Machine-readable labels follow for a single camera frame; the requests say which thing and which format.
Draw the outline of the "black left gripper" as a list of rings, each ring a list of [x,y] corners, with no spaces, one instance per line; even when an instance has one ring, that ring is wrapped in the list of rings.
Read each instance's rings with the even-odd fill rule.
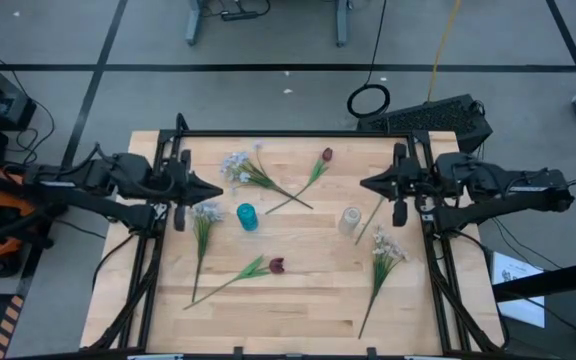
[[[173,218],[174,229],[176,231],[185,230],[186,211],[183,197],[187,175],[189,174],[190,159],[190,151],[182,150],[178,159],[169,158],[164,167],[174,183],[170,197],[172,202],[176,204]],[[194,171],[191,172],[191,185],[197,190],[191,195],[192,206],[223,194],[222,188],[202,180]]]

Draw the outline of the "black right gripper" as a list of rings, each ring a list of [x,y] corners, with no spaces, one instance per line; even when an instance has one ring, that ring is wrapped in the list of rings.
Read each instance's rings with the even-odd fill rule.
[[[393,186],[387,183],[392,181],[393,169],[395,179]],[[408,205],[405,198],[415,194],[415,186],[423,179],[423,171],[416,154],[408,155],[408,148],[402,143],[394,146],[394,163],[383,172],[371,175],[360,181],[360,185],[373,191],[388,201],[394,199],[394,212],[392,216],[394,226],[404,226],[408,218]]]

